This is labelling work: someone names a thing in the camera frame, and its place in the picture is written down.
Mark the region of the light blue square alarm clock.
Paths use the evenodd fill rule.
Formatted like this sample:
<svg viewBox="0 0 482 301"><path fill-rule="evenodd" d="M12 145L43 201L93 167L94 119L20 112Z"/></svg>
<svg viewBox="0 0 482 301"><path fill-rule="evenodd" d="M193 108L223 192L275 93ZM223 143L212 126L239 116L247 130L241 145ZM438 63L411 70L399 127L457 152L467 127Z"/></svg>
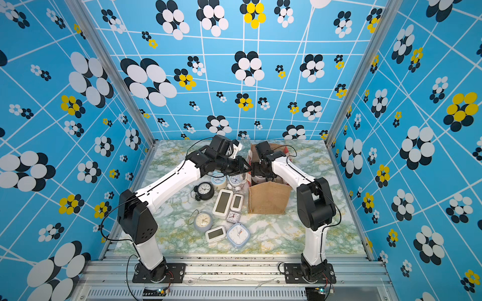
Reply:
<svg viewBox="0 0 482 301"><path fill-rule="evenodd" d="M249 241L251 234L249 230L241 223L234 224L227 232L228 241L235 248L244 247Z"/></svg>

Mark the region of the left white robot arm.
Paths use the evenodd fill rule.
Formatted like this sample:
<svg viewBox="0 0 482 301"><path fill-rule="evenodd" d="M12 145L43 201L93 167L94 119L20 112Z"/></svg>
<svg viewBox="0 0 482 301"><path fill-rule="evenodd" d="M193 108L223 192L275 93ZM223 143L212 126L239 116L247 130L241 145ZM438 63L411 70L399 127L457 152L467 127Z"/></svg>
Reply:
<svg viewBox="0 0 482 301"><path fill-rule="evenodd" d="M249 172L250 165L238 154L242 148L238 140L215 135L209 145L188 150L182 162L162 178L135 192L127 189L120 195L117 222L129 236L147 271L163 274L166 270L166 260L155 239L158 223L154 214L174 194L211 172L226 176Z"/></svg>

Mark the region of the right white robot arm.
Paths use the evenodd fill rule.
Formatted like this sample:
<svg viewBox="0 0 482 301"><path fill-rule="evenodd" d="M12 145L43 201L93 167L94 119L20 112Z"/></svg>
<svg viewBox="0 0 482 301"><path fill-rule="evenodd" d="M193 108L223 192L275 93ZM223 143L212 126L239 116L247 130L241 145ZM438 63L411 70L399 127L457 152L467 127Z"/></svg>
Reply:
<svg viewBox="0 0 482 301"><path fill-rule="evenodd" d="M252 163L255 174L267 179L281 178L296 191L297 214L305 226L305 248L301 254L301 271L308 282L321 277L330 281L334 273L325 255L325 238L338 207L325 178L314 178L296 167L289 156L267 141L255 146L258 163Z"/></svg>

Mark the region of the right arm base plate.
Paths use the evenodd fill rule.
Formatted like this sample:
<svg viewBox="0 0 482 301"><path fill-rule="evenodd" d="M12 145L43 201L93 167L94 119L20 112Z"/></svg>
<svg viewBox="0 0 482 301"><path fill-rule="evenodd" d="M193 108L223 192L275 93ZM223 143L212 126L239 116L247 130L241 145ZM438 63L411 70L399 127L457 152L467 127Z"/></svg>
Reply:
<svg viewBox="0 0 482 301"><path fill-rule="evenodd" d="M286 283L290 284L329 285L337 282L333 266L330 263L321 263L314 267L301 263L285 263L282 273Z"/></svg>

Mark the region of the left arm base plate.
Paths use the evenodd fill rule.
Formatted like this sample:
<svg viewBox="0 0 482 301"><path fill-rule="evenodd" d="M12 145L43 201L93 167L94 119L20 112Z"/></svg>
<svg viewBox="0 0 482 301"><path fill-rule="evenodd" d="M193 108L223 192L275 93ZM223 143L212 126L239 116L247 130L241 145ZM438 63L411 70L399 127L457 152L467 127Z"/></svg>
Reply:
<svg viewBox="0 0 482 301"><path fill-rule="evenodd" d="M133 283L182 283L187 265L185 263L167 263L160 268L148 270L142 263L134 268Z"/></svg>

